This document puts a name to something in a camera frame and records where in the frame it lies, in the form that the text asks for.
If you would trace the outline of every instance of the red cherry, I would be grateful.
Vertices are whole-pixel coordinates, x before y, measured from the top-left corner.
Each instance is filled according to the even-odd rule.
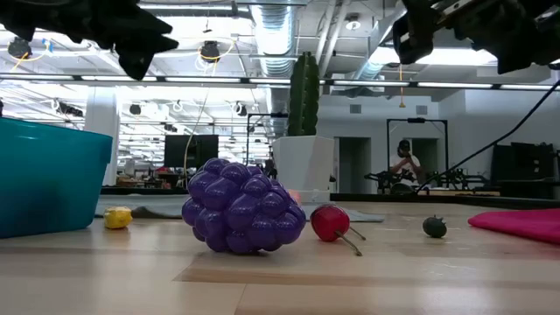
[[[348,231],[350,218],[337,206],[323,205],[311,214],[311,226],[323,242],[334,242]]]

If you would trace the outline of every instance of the small yellow toy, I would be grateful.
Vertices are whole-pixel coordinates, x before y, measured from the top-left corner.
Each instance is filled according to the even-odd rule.
[[[110,206],[103,214],[105,228],[126,228],[132,222],[132,210],[127,206]]]

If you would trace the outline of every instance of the plastic container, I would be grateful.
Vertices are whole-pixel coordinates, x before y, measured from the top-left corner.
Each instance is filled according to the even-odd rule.
[[[0,238],[86,228],[113,139],[0,118]]]

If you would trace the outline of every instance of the air duct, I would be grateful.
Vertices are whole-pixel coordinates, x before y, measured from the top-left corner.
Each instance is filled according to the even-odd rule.
[[[379,44],[382,43],[391,33],[393,30],[393,23],[397,19],[401,18],[405,13],[406,8],[404,7],[403,2],[399,1],[396,3],[393,14],[382,20],[375,21],[374,28],[369,35],[369,42],[367,43],[370,55],[353,74],[352,80],[372,81],[375,77],[377,77],[385,65],[371,62],[371,60],[375,58],[375,50],[377,50]],[[361,95],[371,95],[372,93],[364,87],[353,87],[346,91],[342,91],[342,93],[338,92],[336,94],[354,98]]]
[[[296,9],[293,6],[282,5],[252,5],[250,9],[255,20],[255,40],[258,52],[271,57],[293,54],[296,36],[294,25]],[[291,59],[263,58],[260,61],[262,74],[266,77],[291,76],[294,65]],[[289,89],[270,88],[267,91],[270,113],[285,112],[289,99]],[[272,119],[271,122],[275,136],[283,136],[286,121]]]

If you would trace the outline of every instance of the plastic grapes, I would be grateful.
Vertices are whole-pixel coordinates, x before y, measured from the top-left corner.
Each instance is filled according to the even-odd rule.
[[[189,182],[183,220],[217,252],[274,251],[294,242],[305,213],[286,189],[255,166],[212,158]]]

